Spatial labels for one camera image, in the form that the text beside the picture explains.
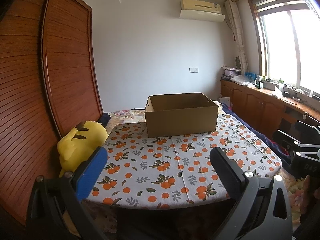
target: air conditioner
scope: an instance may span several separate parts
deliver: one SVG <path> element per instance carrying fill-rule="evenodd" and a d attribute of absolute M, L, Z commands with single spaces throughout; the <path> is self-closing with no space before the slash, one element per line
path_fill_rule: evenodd
<path fill-rule="evenodd" d="M 223 22 L 225 16 L 221 14 L 221 7 L 219 4 L 198 0 L 182 0 L 180 18 Z"/>

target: metal screw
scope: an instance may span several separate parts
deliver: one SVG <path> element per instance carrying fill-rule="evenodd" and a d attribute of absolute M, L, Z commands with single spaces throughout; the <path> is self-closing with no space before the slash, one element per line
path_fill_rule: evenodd
<path fill-rule="evenodd" d="M 43 179 L 44 179 L 44 176 L 39 175 L 38 177 L 36 177 L 36 182 L 41 182 L 43 181 Z"/>
<path fill-rule="evenodd" d="M 252 171 L 245 171 L 245 172 L 244 172 L 244 175 L 245 175 L 247 178 L 252 178 L 252 177 L 253 177 L 253 172 L 252 172 Z"/>
<path fill-rule="evenodd" d="M 73 172 L 72 172 L 72 171 L 66 171 L 66 172 L 64 173 L 64 176 L 65 176 L 66 178 L 71 178 L 71 177 L 73 176 Z"/>
<path fill-rule="evenodd" d="M 281 180 L 282 180 L 282 177 L 281 177 L 279 174 L 277 174 L 277 175 L 275 176 L 275 179 L 276 179 L 277 181 L 281 181 Z"/>

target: plastic bag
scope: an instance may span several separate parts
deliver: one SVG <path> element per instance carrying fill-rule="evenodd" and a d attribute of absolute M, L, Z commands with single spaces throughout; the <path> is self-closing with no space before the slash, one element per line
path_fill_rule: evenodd
<path fill-rule="evenodd" d="M 253 81 L 243 75 L 239 75 L 239 76 L 234 76 L 233 78 L 231 78 L 231 81 L 234 83 L 237 83 L 241 86 L 246 86 L 248 84 L 253 84 Z"/>

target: pikachu plush toy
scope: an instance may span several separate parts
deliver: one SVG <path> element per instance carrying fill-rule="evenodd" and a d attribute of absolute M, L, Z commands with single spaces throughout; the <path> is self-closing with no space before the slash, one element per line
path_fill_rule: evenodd
<path fill-rule="evenodd" d="M 95 149 L 102 146 L 108 137 L 106 129 L 97 122 L 86 121 L 81 128 L 72 128 L 57 144 L 62 170 L 75 171 L 86 161 Z"/>

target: orange print bedsheet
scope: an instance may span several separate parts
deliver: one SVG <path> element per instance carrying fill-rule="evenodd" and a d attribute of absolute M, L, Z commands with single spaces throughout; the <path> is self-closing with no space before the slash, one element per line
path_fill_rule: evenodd
<path fill-rule="evenodd" d="M 123 208 L 174 209 L 222 201 L 228 194 L 209 160 L 221 147 L 242 168 L 273 177 L 281 160 L 254 133 L 223 111 L 217 130 L 148 138 L 144 122 L 120 124 L 106 143 L 108 163 L 90 201 Z"/>

